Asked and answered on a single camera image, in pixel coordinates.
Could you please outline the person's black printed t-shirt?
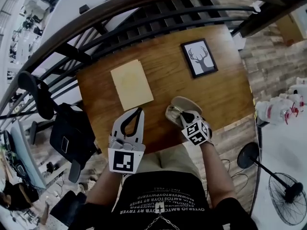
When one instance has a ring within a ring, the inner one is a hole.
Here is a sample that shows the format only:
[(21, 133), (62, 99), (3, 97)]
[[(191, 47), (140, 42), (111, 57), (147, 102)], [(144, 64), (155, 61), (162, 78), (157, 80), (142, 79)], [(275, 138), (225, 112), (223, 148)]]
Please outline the person's black printed t-shirt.
[(68, 230), (258, 230), (238, 200), (211, 209), (202, 183), (190, 173), (158, 171), (129, 176), (114, 209), (85, 203)]

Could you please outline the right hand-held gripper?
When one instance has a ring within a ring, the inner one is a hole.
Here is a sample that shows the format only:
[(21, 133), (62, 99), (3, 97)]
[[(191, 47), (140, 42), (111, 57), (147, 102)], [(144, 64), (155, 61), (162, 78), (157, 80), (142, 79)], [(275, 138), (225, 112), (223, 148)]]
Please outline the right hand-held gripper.
[(211, 141), (212, 130), (209, 124), (201, 119), (197, 111), (181, 112), (180, 120), (184, 128), (181, 130), (182, 134), (193, 145), (197, 146)]

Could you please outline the beige notebook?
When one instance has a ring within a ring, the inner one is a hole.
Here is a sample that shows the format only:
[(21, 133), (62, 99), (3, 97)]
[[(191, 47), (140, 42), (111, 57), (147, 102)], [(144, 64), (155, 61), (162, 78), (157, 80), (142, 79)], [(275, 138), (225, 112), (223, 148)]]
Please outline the beige notebook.
[(111, 70), (111, 76), (124, 111), (154, 100), (139, 60), (130, 61)]

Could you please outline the grey computer monitor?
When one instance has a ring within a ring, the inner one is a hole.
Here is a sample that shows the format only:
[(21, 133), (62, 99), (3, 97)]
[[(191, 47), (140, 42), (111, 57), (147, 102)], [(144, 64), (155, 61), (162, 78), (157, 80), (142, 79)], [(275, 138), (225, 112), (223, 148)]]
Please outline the grey computer monitor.
[(31, 185), (45, 189), (47, 185), (46, 181), (31, 154), (23, 126), (19, 121), (15, 121), (12, 124), (10, 134), (15, 144), (16, 153), (25, 167)]

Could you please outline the person's right forearm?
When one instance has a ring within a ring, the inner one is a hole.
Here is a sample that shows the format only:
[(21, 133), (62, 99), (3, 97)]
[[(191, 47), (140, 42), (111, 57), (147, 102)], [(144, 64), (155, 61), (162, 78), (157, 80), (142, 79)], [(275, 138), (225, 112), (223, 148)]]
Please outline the person's right forearm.
[(214, 145), (205, 142), (200, 145), (200, 148), (205, 167), (207, 188), (212, 207), (215, 208), (226, 198), (236, 198), (235, 186)]

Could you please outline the black standing fan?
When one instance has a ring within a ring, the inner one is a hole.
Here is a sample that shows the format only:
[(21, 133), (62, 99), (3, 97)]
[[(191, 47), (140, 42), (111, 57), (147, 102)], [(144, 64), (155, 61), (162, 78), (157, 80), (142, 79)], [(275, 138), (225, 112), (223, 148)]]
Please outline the black standing fan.
[(264, 170), (270, 176), (268, 188), (278, 216), (289, 226), (300, 224), (307, 216), (307, 195), (303, 184), (285, 173), (270, 171), (259, 162), (259, 158), (258, 144), (250, 142), (239, 152), (237, 164), (241, 169), (256, 165)]

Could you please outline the beige glasses case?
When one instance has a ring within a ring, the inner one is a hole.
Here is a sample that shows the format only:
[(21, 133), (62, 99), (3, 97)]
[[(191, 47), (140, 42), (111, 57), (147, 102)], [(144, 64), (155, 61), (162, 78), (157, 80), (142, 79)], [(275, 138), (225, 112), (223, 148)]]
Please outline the beige glasses case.
[[(202, 115), (202, 109), (196, 103), (194, 103), (192, 100), (186, 97), (183, 96), (174, 97), (171, 100), (171, 104), (179, 108), (182, 112), (188, 113), (188, 111), (197, 111), (200, 115)], [(172, 119), (167, 113), (167, 108), (165, 111), (165, 116), (167, 120), (169, 120), (171, 123), (173, 123), (174, 125), (178, 126), (181, 129), (184, 129), (180, 118)]]

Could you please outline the person's left forearm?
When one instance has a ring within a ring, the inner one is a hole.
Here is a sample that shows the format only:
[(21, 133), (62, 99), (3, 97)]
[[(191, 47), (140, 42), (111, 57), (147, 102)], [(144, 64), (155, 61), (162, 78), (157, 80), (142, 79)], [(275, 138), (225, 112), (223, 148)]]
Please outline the person's left forearm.
[(111, 172), (107, 165), (93, 188), (88, 193), (86, 202), (106, 207), (113, 207), (117, 200), (121, 180), (122, 174)]

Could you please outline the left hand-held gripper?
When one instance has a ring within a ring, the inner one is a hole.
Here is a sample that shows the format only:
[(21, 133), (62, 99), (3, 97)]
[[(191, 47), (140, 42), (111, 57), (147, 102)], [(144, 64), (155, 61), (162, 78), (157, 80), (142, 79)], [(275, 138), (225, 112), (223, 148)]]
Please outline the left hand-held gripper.
[(146, 146), (142, 144), (144, 111), (134, 108), (121, 115), (113, 124), (108, 146), (108, 163), (111, 172), (135, 174)]

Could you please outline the brown cardboard box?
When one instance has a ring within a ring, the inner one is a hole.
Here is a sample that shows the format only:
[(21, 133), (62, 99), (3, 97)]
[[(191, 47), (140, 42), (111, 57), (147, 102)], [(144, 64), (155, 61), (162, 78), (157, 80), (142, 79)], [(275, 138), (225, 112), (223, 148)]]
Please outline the brown cardboard box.
[(289, 14), (277, 20), (276, 25), (286, 46), (306, 40), (305, 33), (300, 30), (292, 15)]

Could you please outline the black office chair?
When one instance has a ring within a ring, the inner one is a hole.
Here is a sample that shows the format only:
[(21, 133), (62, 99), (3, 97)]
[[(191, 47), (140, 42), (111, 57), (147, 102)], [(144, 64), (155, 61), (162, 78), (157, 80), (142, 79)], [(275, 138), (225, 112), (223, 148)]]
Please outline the black office chair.
[[(36, 109), (42, 118), (51, 120), (53, 116), (62, 115), (67, 121), (71, 121), (71, 118), (61, 110), (60, 105), (56, 104), (51, 98), (47, 84), (39, 78), (31, 75), (27, 71), (23, 71), (18, 77), (18, 86), (32, 95)], [(96, 147), (95, 153), (100, 154), (101, 150)], [(84, 167), (81, 167), (77, 161), (74, 160), (71, 162), (69, 180), (76, 183), (83, 169)]]

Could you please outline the black bag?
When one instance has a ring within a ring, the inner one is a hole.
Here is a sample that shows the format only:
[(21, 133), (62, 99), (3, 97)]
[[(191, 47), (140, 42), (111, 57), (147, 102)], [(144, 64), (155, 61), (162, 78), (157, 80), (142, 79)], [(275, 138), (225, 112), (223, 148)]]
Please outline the black bag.
[(75, 111), (67, 103), (59, 106), (71, 121), (57, 115), (50, 135), (51, 146), (69, 162), (77, 161), (84, 167), (96, 152), (95, 135), (87, 114)]

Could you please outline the khaki trousers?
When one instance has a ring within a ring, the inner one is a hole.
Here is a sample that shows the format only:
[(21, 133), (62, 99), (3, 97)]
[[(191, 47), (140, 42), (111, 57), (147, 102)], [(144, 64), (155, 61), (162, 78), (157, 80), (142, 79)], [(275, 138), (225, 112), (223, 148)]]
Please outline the khaki trousers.
[(143, 155), (137, 173), (157, 171), (191, 173), (201, 179), (199, 169), (183, 144)]

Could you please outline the white box device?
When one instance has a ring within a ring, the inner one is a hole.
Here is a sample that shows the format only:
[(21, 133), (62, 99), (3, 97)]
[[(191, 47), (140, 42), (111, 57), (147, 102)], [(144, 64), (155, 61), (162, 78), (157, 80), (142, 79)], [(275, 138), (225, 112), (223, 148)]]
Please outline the white box device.
[(246, 38), (242, 37), (241, 33), (237, 33), (233, 36), (233, 41), (238, 51), (243, 50), (245, 48), (246, 40)]

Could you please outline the black deer picture frame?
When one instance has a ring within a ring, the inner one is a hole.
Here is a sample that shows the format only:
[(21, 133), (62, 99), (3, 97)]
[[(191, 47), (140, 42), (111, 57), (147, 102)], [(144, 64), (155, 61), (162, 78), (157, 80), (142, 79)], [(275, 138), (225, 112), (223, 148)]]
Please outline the black deer picture frame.
[(213, 55), (204, 38), (182, 43), (180, 47), (194, 79), (218, 71)]

